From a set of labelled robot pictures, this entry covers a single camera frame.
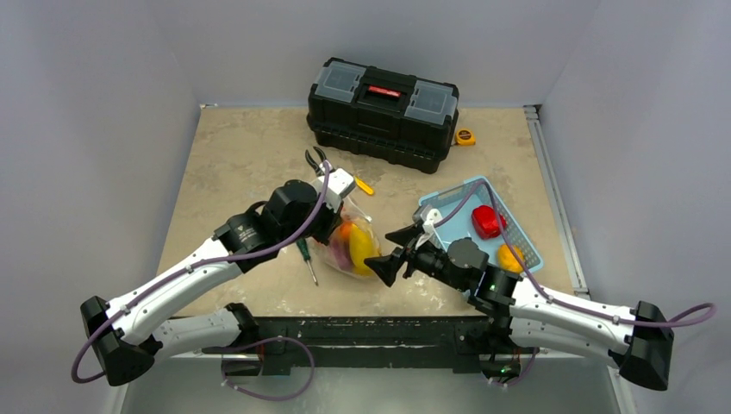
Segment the yellow mango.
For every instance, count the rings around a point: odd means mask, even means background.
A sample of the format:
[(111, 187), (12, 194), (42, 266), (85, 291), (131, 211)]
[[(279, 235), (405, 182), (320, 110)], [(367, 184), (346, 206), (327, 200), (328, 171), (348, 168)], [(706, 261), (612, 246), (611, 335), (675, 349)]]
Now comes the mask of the yellow mango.
[(364, 264), (364, 259), (380, 256), (371, 233), (354, 224), (348, 247), (353, 272), (361, 276), (373, 276), (373, 271)]

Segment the clear zip top bag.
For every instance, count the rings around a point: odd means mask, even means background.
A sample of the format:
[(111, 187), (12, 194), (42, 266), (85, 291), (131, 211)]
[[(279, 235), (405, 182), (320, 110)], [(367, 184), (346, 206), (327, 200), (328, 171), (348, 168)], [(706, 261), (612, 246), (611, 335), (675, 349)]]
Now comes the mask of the clear zip top bag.
[(367, 215), (348, 197), (341, 209), (341, 223), (328, 237), (328, 244), (312, 241), (314, 256), (333, 269), (357, 279), (378, 276), (365, 264), (365, 259), (382, 255), (380, 240)]

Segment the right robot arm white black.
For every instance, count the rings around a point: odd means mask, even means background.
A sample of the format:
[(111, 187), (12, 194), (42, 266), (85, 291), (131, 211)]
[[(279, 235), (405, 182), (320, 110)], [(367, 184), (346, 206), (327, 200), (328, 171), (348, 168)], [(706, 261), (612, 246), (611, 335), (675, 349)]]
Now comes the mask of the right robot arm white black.
[(637, 386), (667, 390), (674, 334), (657, 305), (602, 304), (556, 292), (492, 265), (469, 237), (441, 248), (419, 231), (413, 225), (388, 234), (397, 247), (366, 258), (365, 265), (387, 286), (399, 272), (408, 278), (418, 271), (462, 293), (494, 320), (484, 327), (484, 339), (496, 351), (514, 344), (595, 357)]

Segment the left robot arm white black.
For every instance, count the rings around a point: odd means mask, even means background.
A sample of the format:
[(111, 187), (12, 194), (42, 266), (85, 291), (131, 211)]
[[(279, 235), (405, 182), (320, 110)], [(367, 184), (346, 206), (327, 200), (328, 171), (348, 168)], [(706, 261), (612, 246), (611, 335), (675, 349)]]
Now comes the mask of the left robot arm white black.
[(231, 216), (192, 254), (145, 285), (118, 298), (93, 296), (80, 306), (87, 340), (72, 363), (78, 384), (104, 378), (125, 385), (155, 362), (212, 349), (245, 353), (262, 345), (259, 325), (242, 303), (202, 317), (177, 312), (213, 288), (277, 258), (305, 238), (326, 242), (341, 223), (341, 210), (355, 187), (337, 173), (313, 183), (293, 179), (267, 200)]

